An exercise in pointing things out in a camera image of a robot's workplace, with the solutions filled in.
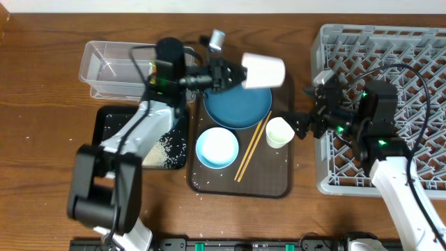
blue plate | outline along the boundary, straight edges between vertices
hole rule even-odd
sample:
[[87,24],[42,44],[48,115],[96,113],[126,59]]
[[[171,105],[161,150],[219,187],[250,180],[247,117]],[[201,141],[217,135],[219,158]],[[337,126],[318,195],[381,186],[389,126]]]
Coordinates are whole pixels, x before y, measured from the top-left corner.
[[[206,159],[206,157],[203,155],[203,146],[204,143],[207,140],[213,141],[213,139],[221,138],[222,134],[224,134],[224,137],[229,137],[232,141],[233,147],[234,147],[234,154],[231,156],[228,160],[214,163]],[[203,165],[212,168],[212,169],[221,169],[229,166],[236,160],[238,155],[238,140],[236,136],[232,132],[230,132],[227,129],[224,128],[211,128],[207,129],[205,132],[203,132],[200,137],[197,140],[197,145],[195,146],[195,152],[197,153],[197,157],[200,160]]]
[[206,93],[206,111],[211,119],[225,128],[245,129],[254,126],[271,109],[270,89],[244,89],[239,84],[221,93],[212,93],[209,90]]

transparent box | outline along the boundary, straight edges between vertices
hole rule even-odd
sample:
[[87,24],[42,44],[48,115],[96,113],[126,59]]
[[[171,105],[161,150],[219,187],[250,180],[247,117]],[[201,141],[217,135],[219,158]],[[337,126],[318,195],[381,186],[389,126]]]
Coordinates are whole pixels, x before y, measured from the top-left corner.
[[[90,84],[91,97],[140,100],[144,84],[129,57],[130,48],[139,45],[149,44],[108,41],[90,41],[86,44],[79,79]],[[143,74],[151,74],[151,62],[156,59],[155,49],[135,50],[133,53]],[[194,57],[185,54],[185,61],[187,66],[191,66]]]

chopstick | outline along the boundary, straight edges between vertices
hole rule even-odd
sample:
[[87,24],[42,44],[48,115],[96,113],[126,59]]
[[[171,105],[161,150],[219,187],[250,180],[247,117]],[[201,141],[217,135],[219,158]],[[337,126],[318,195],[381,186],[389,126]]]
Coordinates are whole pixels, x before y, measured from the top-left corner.
[[240,176],[238,177],[237,182],[240,182],[242,180],[243,174],[245,173],[245,171],[246,171],[246,169],[248,167],[248,164],[249,164],[249,162],[251,160],[251,157],[254,154],[254,151],[256,150],[257,144],[259,143],[259,140],[262,137],[263,131],[265,130],[265,126],[268,123],[268,119],[270,119],[270,116],[271,116],[271,112],[268,114],[268,116],[266,117],[265,122],[263,123],[263,126],[262,126],[262,129],[261,129],[260,133],[259,133],[259,136],[256,139],[256,143],[254,143],[254,146],[252,147],[251,153],[248,155],[248,159],[246,159],[246,162],[243,165],[242,172],[240,173]]
[[240,163],[240,166],[238,168],[236,177],[234,177],[234,180],[237,180],[237,176],[242,171],[243,163],[245,163],[246,157],[248,156],[249,150],[251,149],[252,143],[254,143],[254,140],[256,139],[257,132],[259,131],[260,126],[262,125],[263,119],[257,124],[256,130],[254,131],[254,135],[252,135],[251,142],[248,145],[248,148],[246,149],[245,156],[243,156],[242,162]]

wooden table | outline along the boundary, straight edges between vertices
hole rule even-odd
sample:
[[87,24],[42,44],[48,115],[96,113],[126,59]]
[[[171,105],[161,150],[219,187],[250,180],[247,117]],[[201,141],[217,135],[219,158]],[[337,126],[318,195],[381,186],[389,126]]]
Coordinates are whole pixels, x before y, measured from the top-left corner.
[[[116,103],[92,99],[78,80],[88,41],[195,40],[221,29],[229,59],[243,52],[283,58],[295,108],[309,111],[301,88],[311,83],[310,47],[327,23],[444,27],[446,15],[11,15],[0,46],[0,250],[67,250],[75,236],[98,236],[66,215],[75,153],[91,141],[97,110]],[[322,195],[314,140],[294,144],[294,188],[285,199],[197,196],[185,169],[147,171],[141,219],[154,232],[189,238],[398,237],[382,199]],[[446,220],[446,201],[433,204]]]

